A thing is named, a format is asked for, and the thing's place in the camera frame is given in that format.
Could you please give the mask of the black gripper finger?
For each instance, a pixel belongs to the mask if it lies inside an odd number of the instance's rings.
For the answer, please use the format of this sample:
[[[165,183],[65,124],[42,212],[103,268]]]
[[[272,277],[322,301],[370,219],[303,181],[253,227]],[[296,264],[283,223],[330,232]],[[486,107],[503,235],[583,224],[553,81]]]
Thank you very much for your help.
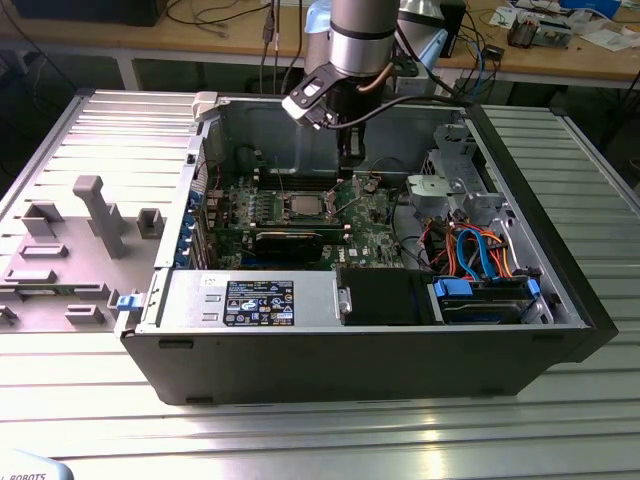
[[[338,132],[338,157],[341,168],[355,168],[366,159],[364,130]]]

